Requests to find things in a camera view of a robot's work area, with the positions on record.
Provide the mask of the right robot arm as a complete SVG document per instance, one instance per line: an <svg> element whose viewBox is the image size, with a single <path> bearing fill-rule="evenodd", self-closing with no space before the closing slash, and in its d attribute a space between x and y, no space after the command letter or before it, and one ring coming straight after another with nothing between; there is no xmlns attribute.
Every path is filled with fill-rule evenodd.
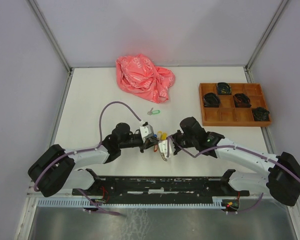
<svg viewBox="0 0 300 240"><path fill-rule="evenodd" d="M296 204L300 197L300 165L292 154L248 149L222 134L205 131L194 117L183 119L179 125L181 129L159 146L164 159L183 151L192 158L205 155L233 162L251 172L226 171L225 180L219 183L221 193L230 196L236 191L251 191L269 194L286 206Z"/></svg>

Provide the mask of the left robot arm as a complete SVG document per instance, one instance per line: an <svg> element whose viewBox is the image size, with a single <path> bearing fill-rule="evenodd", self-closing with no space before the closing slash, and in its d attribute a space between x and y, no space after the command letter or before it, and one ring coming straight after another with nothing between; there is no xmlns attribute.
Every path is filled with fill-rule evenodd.
<svg viewBox="0 0 300 240"><path fill-rule="evenodd" d="M121 122L96 147L69 150L59 144L50 146L27 173L34 183L33 190L44 197L51 197L62 189L81 189L96 195L101 183L88 166L111 163L121 156L123 149L139 148L143 153L158 142L148 123L132 132L127 123Z"/></svg>

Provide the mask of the key with green tag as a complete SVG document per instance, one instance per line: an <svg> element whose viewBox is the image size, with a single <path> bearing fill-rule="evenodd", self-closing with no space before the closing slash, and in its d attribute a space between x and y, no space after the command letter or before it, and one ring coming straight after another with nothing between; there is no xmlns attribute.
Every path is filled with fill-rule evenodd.
<svg viewBox="0 0 300 240"><path fill-rule="evenodd" d="M148 114L149 116L151 116L151 115L157 115L157 114L160 114L160 113L161 113L160 110L154 109L153 107L147 112L147 114Z"/></svg>

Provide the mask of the black coiled item left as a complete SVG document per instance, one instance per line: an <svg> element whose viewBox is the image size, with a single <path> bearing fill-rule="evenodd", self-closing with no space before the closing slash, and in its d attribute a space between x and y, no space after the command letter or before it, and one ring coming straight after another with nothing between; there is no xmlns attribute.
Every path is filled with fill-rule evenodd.
<svg viewBox="0 0 300 240"><path fill-rule="evenodd" d="M205 108L218 108L221 104L220 98L213 92L206 93L202 100Z"/></svg>

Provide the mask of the black coiled item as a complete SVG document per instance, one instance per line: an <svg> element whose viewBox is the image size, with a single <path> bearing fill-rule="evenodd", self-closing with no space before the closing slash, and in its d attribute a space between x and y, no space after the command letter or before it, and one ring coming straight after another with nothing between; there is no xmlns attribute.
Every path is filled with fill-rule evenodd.
<svg viewBox="0 0 300 240"><path fill-rule="evenodd" d="M250 108L252 106L250 98L244 93L236 93L233 96L233 101L236 108Z"/></svg>
<svg viewBox="0 0 300 240"><path fill-rule="evenodd" d="M213 92L206 93L202 100L205 108L218 108L221 104L220 98Z"/></svg>
<svg viewBox="0 0 300 240"><path fill-rule="evenodd" d="M252 116L256 122L268 122L270 120L270 112L264 107L252 109Z"/></svg>
<svg viewBox="0 0 300 240"><path fill-rule="evenodd" d="M231 95L232 94L232 88L226 82L218 82L216 84L216 91L217 91L218 95Z"/></svg>

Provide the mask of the wooden compartment tray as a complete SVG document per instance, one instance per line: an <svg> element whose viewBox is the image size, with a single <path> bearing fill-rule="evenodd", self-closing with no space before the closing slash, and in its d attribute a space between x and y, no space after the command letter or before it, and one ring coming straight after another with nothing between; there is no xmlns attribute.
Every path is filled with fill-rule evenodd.
<svg viewBox="0 0 300 240"><path fill-rule="evenodd" d="M272 123L260 84L201 83L198 89L204 126L268 127Z"/></svg>

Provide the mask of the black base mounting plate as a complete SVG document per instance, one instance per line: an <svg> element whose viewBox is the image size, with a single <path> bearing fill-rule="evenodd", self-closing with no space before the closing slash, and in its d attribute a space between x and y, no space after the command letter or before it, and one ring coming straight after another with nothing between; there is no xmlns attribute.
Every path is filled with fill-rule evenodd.
<svg viewBox="0 0 300 240"><path fill-rule="evenodd" d="M248 197L221 177L101 176L83 191L107 204L211 204L214 197Z"/></svg>

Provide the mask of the black coiled item top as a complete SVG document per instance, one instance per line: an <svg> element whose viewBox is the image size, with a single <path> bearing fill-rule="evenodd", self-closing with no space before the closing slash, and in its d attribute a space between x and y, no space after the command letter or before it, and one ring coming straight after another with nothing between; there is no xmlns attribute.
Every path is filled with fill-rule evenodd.
<svg viewBox="0 0 300 240"><path fill-rule="evenodd" d="M232 88L226 82L218 82L216 84L216 91L217 91L218 95L231 95L232 94Z"/></svg>

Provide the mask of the crumpled pink plastic bag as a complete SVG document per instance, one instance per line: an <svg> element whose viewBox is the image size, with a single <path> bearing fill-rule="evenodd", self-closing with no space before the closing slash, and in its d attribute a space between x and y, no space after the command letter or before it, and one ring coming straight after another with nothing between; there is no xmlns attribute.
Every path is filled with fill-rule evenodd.
<svg viewBox="0 0 300 240"><path fill-rule="evenodd" d="M116 83L122 91L156 104L169 100L169 88L176 81L170 69L154 65L143 54L120 56L115 63Z"/></svg>

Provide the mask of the black coiled item middle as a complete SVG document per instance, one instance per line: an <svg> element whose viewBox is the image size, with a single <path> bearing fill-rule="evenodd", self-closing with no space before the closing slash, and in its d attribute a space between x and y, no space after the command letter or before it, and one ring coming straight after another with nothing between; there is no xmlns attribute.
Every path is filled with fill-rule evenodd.
<svg viewBox="0 0 300 240"><path fill-rule="evenodd" d="M233 96L233 101L236 108L250 108L252 106L250 98L244 93L236 93Z"/></svg>

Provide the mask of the black coiled item right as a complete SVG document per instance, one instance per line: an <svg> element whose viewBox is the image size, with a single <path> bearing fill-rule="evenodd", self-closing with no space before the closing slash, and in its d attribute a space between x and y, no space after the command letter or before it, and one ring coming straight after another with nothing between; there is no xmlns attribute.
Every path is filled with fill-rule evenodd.
<svg viewBox="0 0 300 240"><path fill-rule="evenodd" d="M256 122L268 122L270 120L270 112L264 107L252 109L252 116Z"/></svg>

